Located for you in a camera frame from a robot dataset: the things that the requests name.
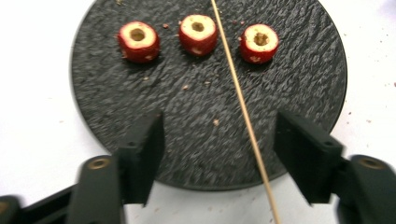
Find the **apple slice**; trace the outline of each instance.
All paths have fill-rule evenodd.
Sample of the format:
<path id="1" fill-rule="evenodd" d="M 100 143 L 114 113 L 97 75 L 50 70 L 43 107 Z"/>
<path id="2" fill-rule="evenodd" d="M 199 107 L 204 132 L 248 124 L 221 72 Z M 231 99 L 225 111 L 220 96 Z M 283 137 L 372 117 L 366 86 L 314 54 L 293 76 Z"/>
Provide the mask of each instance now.
<path id="1" fill-rule="evenodd" d="M 278 43 L 277 34 L 271 27 L 255 24 L 242 34 L 239 49 L 248 63 L 266 63 L 274 57 Z"/>
<path id="2" fill-rule="evenodd" d="M 180 23 L 178 39 L 188 53 L 204 56 L 215 48 L 218 29 L 210 17 L 190 15 Z"/>
<path id="3" fill-rule="evenodd" d="M 148 63 L 160 53 L 160 38 L 157 32 L 141 21 L 123 25 L 117 37 L 123 57 L 131 62 Z"/>

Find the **apple core hole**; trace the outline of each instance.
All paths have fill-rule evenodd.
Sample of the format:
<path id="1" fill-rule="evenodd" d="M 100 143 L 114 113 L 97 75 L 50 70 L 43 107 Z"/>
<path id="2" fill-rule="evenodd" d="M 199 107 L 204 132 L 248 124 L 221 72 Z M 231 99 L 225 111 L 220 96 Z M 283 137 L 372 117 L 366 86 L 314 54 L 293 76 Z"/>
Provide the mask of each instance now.
<path id="1" fill-rule="evenodd" d="M 192 30 L 197 31 L 197 32 L 202 32 L 205 27 L 203 24 L 201 24 L 200 22 L 194 22 L 192 25 Z"/>
<path id="2" fill-rule="evenodd" d="M 130 33 L 132 40 L 134 41 L 141 41 L 142 39 L 144 39 L 145 33 L 141 30 L 141 29 L 134 29 L 131 31 Z"/>
<path id="3" fill-rule="evenodd" d="M 256 36 L 254 36 L 254 43 L 256 43 L 258 46 L 265 46 L 270 42 L 268 35 L 262 34 L 262 33 L 257 33 Z"/>

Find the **black round plate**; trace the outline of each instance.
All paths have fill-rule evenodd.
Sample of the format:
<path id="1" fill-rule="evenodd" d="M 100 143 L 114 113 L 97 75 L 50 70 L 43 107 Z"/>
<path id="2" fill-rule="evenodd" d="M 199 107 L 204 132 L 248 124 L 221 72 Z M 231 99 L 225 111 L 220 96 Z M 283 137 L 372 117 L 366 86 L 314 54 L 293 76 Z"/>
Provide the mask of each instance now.
<path id="1" fill-rule="evenodd" d="M 218 1 L 218 7 L 273 179 L 286 172 L 273 151 L 279 108 L 312 119 L 328 132 L 337 121 L 347 89 L 342 42 L 316 0 L 228 0 Z M 220 38 L 204 58 L 190 56 L 178 43 L 178 22 L 190 14 L 215 18 L 210 1 L 96 1 L 79 27 L 73 50 L 71 71 L 79 109 L 110 152 L 134 120 L 162 109 L 166 150 L 157 179 L 163 183 L 199 190 L 258 185 L 262 181 Z M 159 33 L 161 54 L 153 63 L 121 58 L 114 36 L 129 21 L 143 21 Z M 255 23 L 272 26 L 280 39 L 275 58 L 263 65 L 245 63 L 238 52 L 238 36 Z"/>

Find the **food crumb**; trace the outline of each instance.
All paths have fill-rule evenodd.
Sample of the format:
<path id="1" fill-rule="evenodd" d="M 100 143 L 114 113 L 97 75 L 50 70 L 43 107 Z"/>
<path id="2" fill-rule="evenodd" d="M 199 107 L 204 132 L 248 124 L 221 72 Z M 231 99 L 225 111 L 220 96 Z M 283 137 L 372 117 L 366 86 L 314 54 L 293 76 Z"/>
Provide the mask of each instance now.
<path id="1" fill-rule="evenodd" d="M 219 126 L 220 122 L 218 119 L 214 119 L 213 124 L 217 127 L 217 126 Z"/>

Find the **white background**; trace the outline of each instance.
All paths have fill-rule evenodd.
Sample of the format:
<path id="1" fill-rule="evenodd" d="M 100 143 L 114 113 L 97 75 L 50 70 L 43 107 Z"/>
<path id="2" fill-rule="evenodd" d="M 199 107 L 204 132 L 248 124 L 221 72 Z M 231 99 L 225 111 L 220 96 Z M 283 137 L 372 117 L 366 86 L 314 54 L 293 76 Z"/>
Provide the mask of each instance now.
<path id="1" fill-rule="evenodd" d="M 106 154 L 79 116 L 70 86 L 70 52 L 92 2 L 0 4 L 0 195 L 19 195 L 24 206 L 74 184 L 85 160 Z M 396 167 L 396 1 L 320 2 L 341 35 L 348 67 L 346 102 L 332 135 L 346 156 L 370 155 Z M 335 198 L 310 207 L 288 175 L 271 185 L 283 223 L 337 222 Z M 155 183 L 148 206 L 127 211 L 130 223 L 274 222 L 263 186 L 198 192 Z"/>

